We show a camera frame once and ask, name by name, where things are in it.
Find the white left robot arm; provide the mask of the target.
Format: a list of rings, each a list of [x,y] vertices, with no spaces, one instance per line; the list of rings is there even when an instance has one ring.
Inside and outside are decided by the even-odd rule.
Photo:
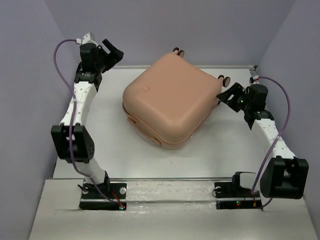
[[[73,83],[67,83],[71,100],[59,124],[50,133],[58,157],[73,165],[74,170],[93,186],[97,196],[110,194],[111,185],[107,172],[95,160],[95,143],[86,128],[90,106],[102,82],[102,74],[119,63],[124,53],[108,39],[102,44],[93,40],[73,39],[79,45],[81,61],[75,71]]]

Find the pink hard-shell suitcase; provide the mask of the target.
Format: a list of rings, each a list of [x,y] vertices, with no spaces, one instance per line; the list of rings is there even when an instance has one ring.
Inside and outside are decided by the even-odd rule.
[[[175,47],[149,66],[123,91],[128,122],[164,149],[181,148],[218,106],[230,77],[213,75],[186,61]]]

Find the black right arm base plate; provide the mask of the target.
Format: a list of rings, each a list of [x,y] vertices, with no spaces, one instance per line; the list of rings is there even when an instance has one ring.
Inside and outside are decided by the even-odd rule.
[[[250,189],[236,187],[232,182],[215,182],[211,192],[216,199],[217,210],[244,210],[262,207],[259,193],[251,193]]]

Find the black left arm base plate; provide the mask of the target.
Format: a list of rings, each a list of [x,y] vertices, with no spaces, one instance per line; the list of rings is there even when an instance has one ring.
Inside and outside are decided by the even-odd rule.
[[[98,184],[100,191],[107,197],[103,197],[94,185],[86,183],[77,185],[81,189],[79,208],[88,211],[125,211],[127,209],[126,182],[111,182],[110,190],[103,184]]]

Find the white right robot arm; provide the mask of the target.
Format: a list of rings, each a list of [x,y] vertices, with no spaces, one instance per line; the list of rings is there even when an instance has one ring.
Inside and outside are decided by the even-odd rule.
[[[266,110],[268,89],[261,84],[242,87],[235,83],[217,98],[235,112],[243,111],[244,120],[265,151],[265,157],[251,183],[251,190],[269,199],[301,199],[309,171],[306,159],[298,158],[282,138],[275,119]]]

